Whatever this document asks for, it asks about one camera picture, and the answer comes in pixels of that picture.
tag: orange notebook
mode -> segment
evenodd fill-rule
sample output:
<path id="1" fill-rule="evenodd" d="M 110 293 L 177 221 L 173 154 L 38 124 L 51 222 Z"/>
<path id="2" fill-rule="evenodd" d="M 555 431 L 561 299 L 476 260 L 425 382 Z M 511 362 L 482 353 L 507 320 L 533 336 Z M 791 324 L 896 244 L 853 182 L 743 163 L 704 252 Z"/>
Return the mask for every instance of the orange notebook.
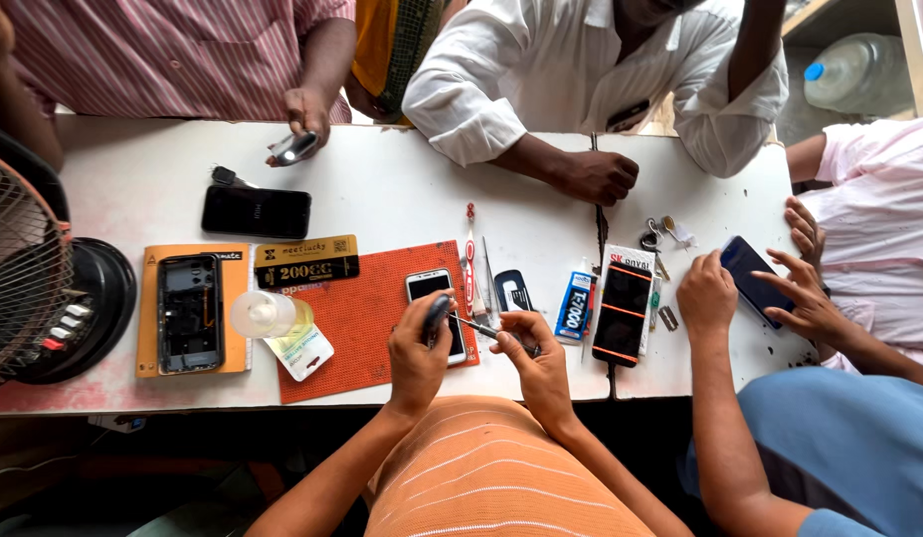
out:
<path id="1" fill-rule="evenodd" d="M 240 336 L 226 322 L 229 308 L 236 297 L 252 289 L 250 271 L 253 265 L 252 253 L 247 243 L 208 245 L 160 245 L 144 250 L 144 271 L 140 277 L 140 331 L 137 335 L 137 376 L 160 376 L 157 372 L 157 266 L 161 259 L 173 255 L 196 253 L 217 253 L 221 257 L 220 272 L 223 274 L 223 320 L 226 345 L 223 363 L 209 372 L 240 372 L 253 366 L 253 345 Z"/>
<path id="2" fill-rule="evenodd" d="M 448 269 L 458 296 L 462 289 L 459 249 L 455 241 L 403 250 L 360 255 L 360 274 L 293 290 L 290 296 L 309 303 L 315 325 L 329 339 L 336 353 L 302 382 L 280 366 L 279 395 L 283 404 L 348 392 L 392 381 L 387 341 L 408 307 L 405 276 L 432 269 Z M 464 308 L 459 316 L 468 318 Z M 467 359 L 454 366 L 479 363 L 475 332 L 461 327 Z"/>

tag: orange tape strip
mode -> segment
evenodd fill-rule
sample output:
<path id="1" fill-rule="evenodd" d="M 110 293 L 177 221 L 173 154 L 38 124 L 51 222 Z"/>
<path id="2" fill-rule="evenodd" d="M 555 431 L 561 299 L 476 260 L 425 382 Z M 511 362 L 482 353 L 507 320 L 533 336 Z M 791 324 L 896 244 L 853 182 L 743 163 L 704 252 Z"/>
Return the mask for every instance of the orange tape strip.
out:
<path id="1" fill-rule="evenodd" d="M 644 315 L 642 315 L 642 314 L 640 314 L 640 313 L 636 313 L 636 312 L 634 312 L 634 311 L 621 310 L 620 308 L 614 308 L 614 307 L 611 306 L 610 304 L 602 304 L 601 306 L 603 306 L 603 307 L 605 307 L 605 308 L 611 308 L 611 310 L 614 310 L 614 311 L 622 311 L 623 313 L 630 313 L 631 315 L 637 315 L 638 317 L 640 317 L 640 318 L 642 318 L 642 319 L 645 319 L 645 318 L 646 318 Z"/>
<path id="2" fill-rule="evenodd" d="M 602 352 L 602 353 L 607 353 L 607 354 L 609 354 L 609 355 L 614 355 L 614 356 L 616 356 L 616 357 L 625 358 L 625 359 L 628 359 L 628 360 L 631 360 L 631 361 L 637 363 L 637 358 L 634 358 L 634 357 L 629 357 L 629 356 L 627 356 L 627 355 L 623 355 L 623 354 L 621 354 L 621 353 L 616 353 L 616 352 L 614 352 L 614 351 L 609 351 L 609 350 L 607 350 L 607 349 L 602 349 L 602 348 L 600 348 L 600 347 L 591 346 L 591 348 L 594 349 L 594 350 L 596 350 L 596 351 L 600 351 L 600 352 Z"/>
<path id="3" fill-rule="evenodd" d="M 623 268 L 618 268 L 618 267 L 615 267 L 614 265 L 609 265 L 609 267 L 611 267 L 611 268 L 614 269 L 614 270 L 617 270 L 618 272 L 623 272 L 624 274 L 630 274 L 630 275 L 632 275 L 632 276 L 637 276 L 638 278 L 642 278 L 642 279 L 645 279 L 645 280 L 647 280 L 647 281 L 650 281 L 650 280 L 651 280 L 651 278 L 648 278 L 647 276 L 644 276 L 644 275 L 642 275 L 642 274 L 638 274 L 638 273 L 636 273 L 636 272 L 631 272 L 630 270 L 624 270 Z"/>

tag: red striped shirt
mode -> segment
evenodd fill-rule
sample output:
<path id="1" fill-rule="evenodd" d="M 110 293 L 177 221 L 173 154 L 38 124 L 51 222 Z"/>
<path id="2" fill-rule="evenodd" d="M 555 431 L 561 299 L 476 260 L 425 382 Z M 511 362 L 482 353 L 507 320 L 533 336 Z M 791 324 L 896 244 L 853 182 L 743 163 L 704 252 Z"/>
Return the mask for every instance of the red striped shirt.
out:
<path id="1" fill-rule="evenodd" d="M 14 67 L 41 110 L 285 120 L 300 39 L 355 0 L 4 0 Z M 334 123 L 352 121 L 340 95 Z"/>

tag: orange repair mat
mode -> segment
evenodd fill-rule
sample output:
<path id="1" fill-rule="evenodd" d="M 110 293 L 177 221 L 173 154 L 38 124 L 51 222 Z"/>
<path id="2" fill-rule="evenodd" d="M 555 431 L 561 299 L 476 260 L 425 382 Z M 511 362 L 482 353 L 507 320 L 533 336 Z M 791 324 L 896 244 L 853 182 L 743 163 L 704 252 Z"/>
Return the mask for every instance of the orange repair mat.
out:
<path id="1" fill-rule="evenodd" d="M 455 241 L 422 247 L 383 251 L 359 257 L 359 276 L 311 284 L 285 292 L 312 306 L 315 325 L 333 344 L 336 353 L 302 382 L 296 382 L 279 366 L 279 395 L 283 404 L 348 392 L 392 381 L 388 339 L 408 307 L 405 276 L 434 269 L 448 269 L 458 296 L 462 269 Z M 469 318 L 464 308 L 459 316 Z M 475 332 L 461 327 L 467 357 L 453 367 L 479 363 Z"/>

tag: blue bottle cap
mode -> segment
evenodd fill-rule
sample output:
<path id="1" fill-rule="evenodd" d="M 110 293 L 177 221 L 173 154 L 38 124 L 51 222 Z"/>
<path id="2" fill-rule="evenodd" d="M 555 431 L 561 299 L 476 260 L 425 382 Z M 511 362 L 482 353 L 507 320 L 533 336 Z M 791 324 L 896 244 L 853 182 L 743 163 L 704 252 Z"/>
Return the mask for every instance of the blue bottle cap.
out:
<path id="1" fill-rule="evenodd" d="M 810 64 L 810 66 L 806 68 L 806 71 L 803 72 L 803 78 L 806 79 L 806 81 L 808 82 L 812 82 L 822 77 L 823 71 L 826 71 L 826 67 L 824 67 L 823 64 L 821 63 Z"/>

